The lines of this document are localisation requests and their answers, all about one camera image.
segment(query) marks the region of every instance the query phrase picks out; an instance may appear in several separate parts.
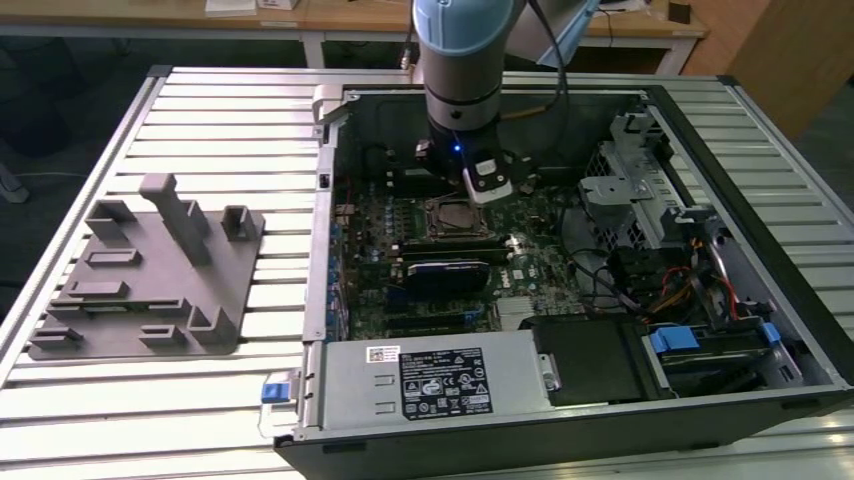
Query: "blue clip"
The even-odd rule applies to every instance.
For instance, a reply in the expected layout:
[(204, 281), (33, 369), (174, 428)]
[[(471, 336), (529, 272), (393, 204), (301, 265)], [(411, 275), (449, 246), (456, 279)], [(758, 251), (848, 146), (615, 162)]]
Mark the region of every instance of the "blue clip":
[(261, 403), (284, 403), (290, 401), (290, 384), (265, 383), (261, 388)]
[(663, 327), (649, 335), (655, 353), (699, 348), (691, 327)]
[(768, 339), (768, 344), (776, 345), (782, 341), (779, 331), (772, 323), (766, 322), (762, 324), (762, 333), (764, 333), (764, 338)]

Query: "warning label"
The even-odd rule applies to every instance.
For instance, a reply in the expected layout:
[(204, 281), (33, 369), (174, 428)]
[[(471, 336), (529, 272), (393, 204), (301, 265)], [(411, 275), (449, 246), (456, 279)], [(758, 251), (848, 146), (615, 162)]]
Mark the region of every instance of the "warning label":
[(400, 353), (403, 416), (408, 420), (492, 413), (479, 348)]

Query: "floor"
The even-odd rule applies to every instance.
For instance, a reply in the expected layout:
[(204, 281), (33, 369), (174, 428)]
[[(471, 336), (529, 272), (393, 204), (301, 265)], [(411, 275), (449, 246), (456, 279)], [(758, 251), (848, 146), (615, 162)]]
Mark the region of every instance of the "floor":
[[(84, 94), (57, 104), (73, 140), (61, 152), (38, 159), (17, 155), (0, 142), (0, 158), (16, 173), (88, 173), (153, 64), (304, 66), (297, 42), (133, 40), (125, 56), (116, 53), (105, 39), (69, 39), (66, 43), (89, 84)], [(327, 44), (327, 64), (333, 68), (393, 68), (397, 49), (395, 44)], [(854, 87), (847, 86), (796, 146), (854, 207), (848, 167), (854, 163), (851, 132)], [(17, 290), (8, 285), (26, 280), (82, 184), (82, 178), (70, 176), (28, 176), (21, 181), (30, 192), (29, 201), (20, 205), (0, 203), (0, 231), (6, 232), (0, 235), (0, 319), (17, 295)]]

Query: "metal bracket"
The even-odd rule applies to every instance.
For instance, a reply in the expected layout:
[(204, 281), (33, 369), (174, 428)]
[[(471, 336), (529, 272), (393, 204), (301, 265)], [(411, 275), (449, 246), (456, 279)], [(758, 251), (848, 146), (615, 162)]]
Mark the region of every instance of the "metal bracket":
[(343, 85), (317, 85), (311, 99), (315, 123), (328, 125), (337, 120), (347, 113), (347, 110), (341, 108), (344, 104)]
[(580, 189), (584, 202), (601, 206), (628, 205), (633, 200), (652, 198), (645, 182), (632, 184), (625, 177), (581, 178)]

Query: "metal work surface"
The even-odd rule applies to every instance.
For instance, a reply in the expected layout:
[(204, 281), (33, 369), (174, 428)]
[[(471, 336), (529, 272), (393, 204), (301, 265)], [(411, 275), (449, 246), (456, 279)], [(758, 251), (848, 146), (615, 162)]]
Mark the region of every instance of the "metal work surface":
[[(508, 84), (553, 75), (507, 74)], [(260, 387), (301, 364), (305, 272), (319, 142), (319, 84), (393, 84), (396, 71), (176, 68), (149, 78), (0, 327), (0, 469), (4, 478), (300, 479), (257, 433)], [(712, 78), (572, 76), (576, 85), (660, 83), (742, 188), (842, 326), (854, 333), (854, 219), (739, 89)], [(676, 160), (695, 199), (701, 189)], [(89, 231), (90, 201), (132, 194), (142, 174), (173, 172), (204, 210), (245, 205), (265, 226), (241, 327), (226, 356), (169, 361), (33, 361), (20, 353)], [(276, 423), (294, 420), (277, 411)], [(783, 424), (731, 446), (536, 467), (465, 478), (850, 478), (851, 410)]]

